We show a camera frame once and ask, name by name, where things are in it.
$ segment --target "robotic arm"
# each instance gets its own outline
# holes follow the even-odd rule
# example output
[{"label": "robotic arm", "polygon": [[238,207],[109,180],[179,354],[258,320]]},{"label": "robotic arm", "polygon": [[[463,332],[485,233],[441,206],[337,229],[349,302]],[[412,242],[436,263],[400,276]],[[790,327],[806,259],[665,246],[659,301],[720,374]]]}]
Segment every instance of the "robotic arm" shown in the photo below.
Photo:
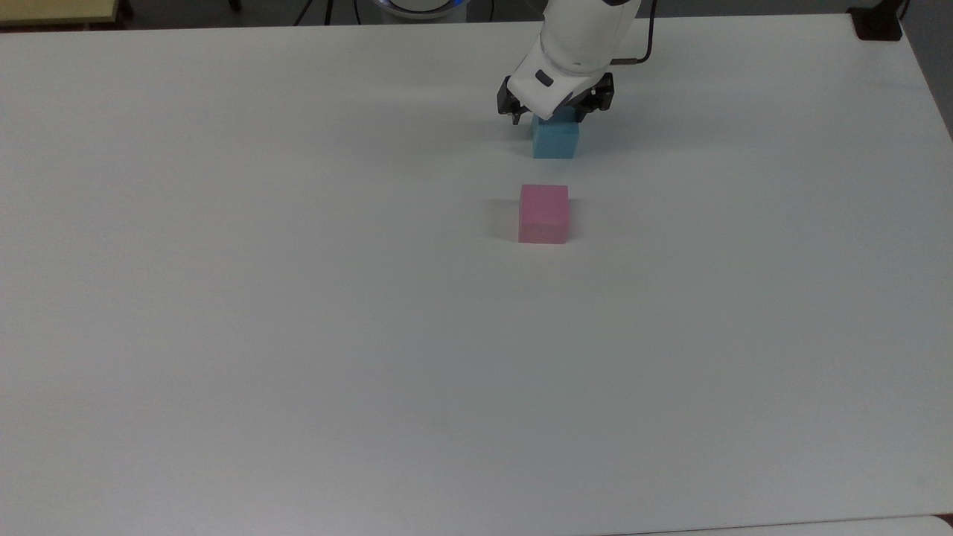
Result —
[{"label": "robotic arm", "polygon": [[519,123],[533,112],[549,119],[557,108],[576,109],[576,121],[608,110],[614,92],[606,72],[641,0],[550,0],[542,30],[517,70],[503,80],[497,110]]}]

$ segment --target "table surface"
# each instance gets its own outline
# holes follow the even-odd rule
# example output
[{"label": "table surface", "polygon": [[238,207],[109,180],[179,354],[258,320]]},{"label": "table surface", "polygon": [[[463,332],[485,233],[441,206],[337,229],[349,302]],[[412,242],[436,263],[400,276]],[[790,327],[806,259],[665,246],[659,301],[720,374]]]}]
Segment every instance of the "table surface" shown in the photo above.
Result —
[{"label": "table surface", "polygon": [[0,26],[111,22],[119,0],[3,0]]},{"label": "table surface", "polygon": [[[661,20],[540,161],[495,113],[537,30],[0,35],[4,534],[953,509],[953,143],[907,42]],[[515,242],[523,183],[568,244]]]}]

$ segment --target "cable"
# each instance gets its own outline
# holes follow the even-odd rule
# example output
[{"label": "cable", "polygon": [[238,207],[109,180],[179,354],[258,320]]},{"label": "cable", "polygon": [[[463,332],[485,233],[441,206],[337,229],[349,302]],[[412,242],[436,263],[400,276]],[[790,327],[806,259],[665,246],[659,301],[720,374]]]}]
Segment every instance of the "cable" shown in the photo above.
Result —
[{"label": "cable", "polygon": [[335,0],[328,0],[328,6],[324,9],[324,26],[331,26],[331,9],[335,6]]},{"label": "cable", "polygon": [[301,13],[298,14],[298,18],[294,20],[294,24],[292,26],[297,26],[301,24],[301,19],[303,19],[304,14],[308,12],[308,8],[311,6],[312,1],[313,0],[308,0],[307,2],[305,2],[304,8],[301,10]]},{"label": "cable", "polygon": [[645,63],[649,60],[649,56],[652,55],[652,36],[655,34],[655,12],[658,6],[659,0],[652,0],[652,9],[649,11],[649,40],[645,46],[645,55],[641,58],[616,58],[610,61],[609,65],[637,65],[639,63]]}]

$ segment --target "block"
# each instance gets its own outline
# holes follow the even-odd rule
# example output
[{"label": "block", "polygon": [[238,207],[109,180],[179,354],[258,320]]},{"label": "block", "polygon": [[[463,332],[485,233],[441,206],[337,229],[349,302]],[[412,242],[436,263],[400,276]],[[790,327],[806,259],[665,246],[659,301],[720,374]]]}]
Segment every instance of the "block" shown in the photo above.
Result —
[{"label": "block", "polygon": [[564,244],[569,239],[569,187],[524,184],[519,194],[519,241]]},{"label": "block", "polygon": [[576,111],[559,108],[546,121],[533,116],[533,158],[572,158],[579,142]]}]

